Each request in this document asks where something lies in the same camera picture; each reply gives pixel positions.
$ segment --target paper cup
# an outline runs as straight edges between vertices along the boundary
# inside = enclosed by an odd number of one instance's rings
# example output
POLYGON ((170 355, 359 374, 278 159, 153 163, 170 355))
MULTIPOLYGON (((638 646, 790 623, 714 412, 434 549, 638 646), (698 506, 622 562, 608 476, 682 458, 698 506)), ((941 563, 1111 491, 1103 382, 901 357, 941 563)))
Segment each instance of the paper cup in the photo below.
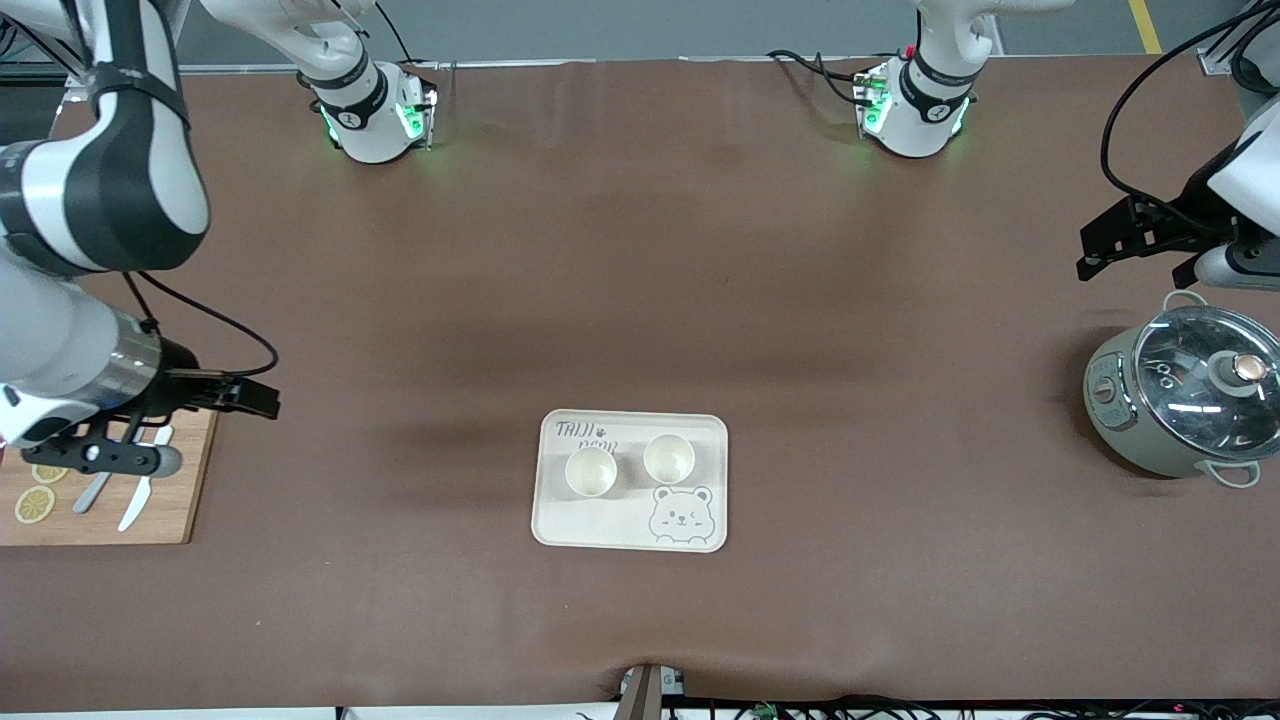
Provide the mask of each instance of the paper cup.
POLYGON ((584 447, 568 456, 564 479, 570 489, 582 497, 600 497, 618 479, 618 462, 608 451, 584 447))
POLYGON ((658 436, 644 448, 644 469, 664 486, 684 482, 694 471, 694 446, 680 436, 658 436))

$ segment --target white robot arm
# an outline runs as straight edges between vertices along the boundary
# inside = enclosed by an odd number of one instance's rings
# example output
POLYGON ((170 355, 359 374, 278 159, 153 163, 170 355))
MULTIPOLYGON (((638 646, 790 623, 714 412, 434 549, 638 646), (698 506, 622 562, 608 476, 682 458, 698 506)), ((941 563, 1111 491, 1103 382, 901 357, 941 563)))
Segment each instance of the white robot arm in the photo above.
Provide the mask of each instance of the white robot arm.
POLYGON ((1088 281, 1112 263, 1167 251, 1194 255, 1174 286, 1280 291, 1280 96, 1240 138, 1197 170, 1167 204, 1129 195, 1080 229, 1076 274, 1088 281))
POLYGON ((1075 0, 913 1, 920 26, 915 53, 873 68, 854 94, 863 105, 861 132, 906 158, 933 155, 960 131, 993 46, 983 15, 1048 13, 1075 0))
POLYGON ((387 163, 430 147, 435 86, 392 63, 375 63, 344 20, 374 0, 201 0, 209 14, 253 35, 298 65, 320 99, 329 136, 361 163, 387 163))
MULTIPOLYGON (((22 19, 27 5, 0 8, 22 19)), ((274 418, 279 405, 265 386, 198 370, 189 351, 76 284, 174 268, 209 228, 164 15, 154 0, 76 10, 97 122, 69 140, 0 147, 0 436, 41 464, 164 477, 177 451, 114 441, 113 420, 132 438, 179 407, 274 418)))

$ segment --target wooden cutting board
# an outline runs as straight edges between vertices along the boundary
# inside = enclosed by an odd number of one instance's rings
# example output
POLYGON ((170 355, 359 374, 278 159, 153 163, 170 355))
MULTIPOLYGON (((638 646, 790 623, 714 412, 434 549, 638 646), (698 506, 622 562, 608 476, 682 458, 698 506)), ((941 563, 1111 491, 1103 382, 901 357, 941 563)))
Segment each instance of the wooden cutting board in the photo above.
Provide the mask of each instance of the wooden cutting board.
MULTIPOLYGON (((179 410, 173 415, 170 445, 182 451, 182 469, 168 478, 151 480, 151 500, 125 532, 116 530, 124 510, 138 487, 133 475, 115 475, 102 488, 93 507, 83 515, 72 506, 93 475, 74 470, 49 484, 54 491, 54 510, 38 523, 23 524, 14 514, 18 497, 40 484, 31 465, 14 448, 3 451, 0 460, 0 546, 52 544, 177 544, 191 538, 191 524, 200 502, 205 461, 214 438, 216 413, 179 410)), ((155 437, 147 430, 146 441, 155 437)))

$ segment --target white tray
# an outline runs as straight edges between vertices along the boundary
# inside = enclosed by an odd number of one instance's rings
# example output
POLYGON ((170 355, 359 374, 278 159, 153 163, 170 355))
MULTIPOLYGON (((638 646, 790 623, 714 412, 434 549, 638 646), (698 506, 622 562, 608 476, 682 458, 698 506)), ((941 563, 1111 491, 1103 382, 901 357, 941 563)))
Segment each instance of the white tray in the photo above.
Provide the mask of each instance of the white tray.
POLYGON ((728 537, 728 429, 714 415, 553 410, 538 443, 532 530, 543 544, 716 552, 728 537), (671 486, 644 469, 645 447, 662 434, 684 437, 695 452, 692 473, 671 486), (618 465, 599 497, 564 479, 570 455, 584 447, 618 465))

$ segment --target yellow floor line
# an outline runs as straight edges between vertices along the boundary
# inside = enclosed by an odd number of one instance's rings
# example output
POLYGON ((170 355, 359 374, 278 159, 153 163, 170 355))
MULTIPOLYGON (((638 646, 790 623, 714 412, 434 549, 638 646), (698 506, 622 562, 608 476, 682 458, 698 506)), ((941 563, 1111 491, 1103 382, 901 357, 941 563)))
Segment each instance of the yellow floor line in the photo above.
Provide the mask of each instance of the yellow floor line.
POLYGON ((1147 9, 1147 0, 1129 0, 1129 10, 1133 12, 1133 22, 1138 26, 1138 36, 1142 37, 1142 49, 1148 55, 1162 55, 1160 37, 1156 35, 1156 26, 1151 22, 1151 10, 1147 9))

